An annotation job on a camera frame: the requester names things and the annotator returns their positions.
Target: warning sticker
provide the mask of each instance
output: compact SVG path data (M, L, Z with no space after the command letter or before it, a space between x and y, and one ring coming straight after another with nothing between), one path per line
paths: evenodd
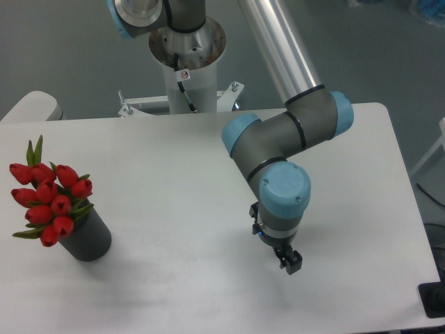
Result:
M190 71L187 69L176 71L175 75L178 82L190 79Z

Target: dark gray vase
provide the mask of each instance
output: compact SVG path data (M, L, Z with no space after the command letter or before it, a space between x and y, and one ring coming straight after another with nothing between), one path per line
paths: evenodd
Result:
M111 233L93 208L90 213L74 224L66 238L58 240L76 259L93 261L103 256L111 246Z

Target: robotic arm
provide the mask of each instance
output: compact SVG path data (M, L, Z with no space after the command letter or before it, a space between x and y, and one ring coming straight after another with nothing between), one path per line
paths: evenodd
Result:
M291 275L302 264L291 242L311 183L287 158L348 130L354 113L344 95L327 92L316 75L284 0L239 3L287 111L265 121L240 115L226 125L222 140L258 199L250 210L253 234L273 247ZM172 113L216 110L215 64L225 34L206 17L204 0L108 0L108 6L122 37L152 32L149 45L163 66ZM175 78L181 71L194 79Z
M251 113L238 116L226 125L222 140L259 201L250 209L253 234L273 247L280 267L291 275L302 265L291 242L311 183L286 159L348 130L354 113L343 94L326 91L283 0L239 3L287 111L263 122Z

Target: light blue joint cap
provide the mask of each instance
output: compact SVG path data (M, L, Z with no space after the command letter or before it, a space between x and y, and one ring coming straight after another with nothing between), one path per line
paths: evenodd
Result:
M132 39L130 34L125 30L124 26L122 25L118 14L116 13L116 9L114 8L113 0L106 0L106 5L108 6L108 9L110 10L111 17L113 18L113 21L115 25L117 26L120 37L122 37L124 40Z
M337 129L334 137L348 131L354 123L354 110L352 104L341 92L330 92L337 104Z
M232 150L236 144L236 141L240 135L246 130L253 122L261 120L254 113L244 113L233 120L228 122L222 131L222 141L230 156L232 156Z
M309 204L311 180L303 168L292 162L277 162L263 174L259 198L271 214L283 219L297 218Z

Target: white chair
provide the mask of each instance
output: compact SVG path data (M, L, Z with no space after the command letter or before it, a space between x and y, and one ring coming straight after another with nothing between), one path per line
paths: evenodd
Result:
M36 90L25 95L0 120L0 123L44 122L46 120L62 119L65 119L65 117L56 99L49 94Z

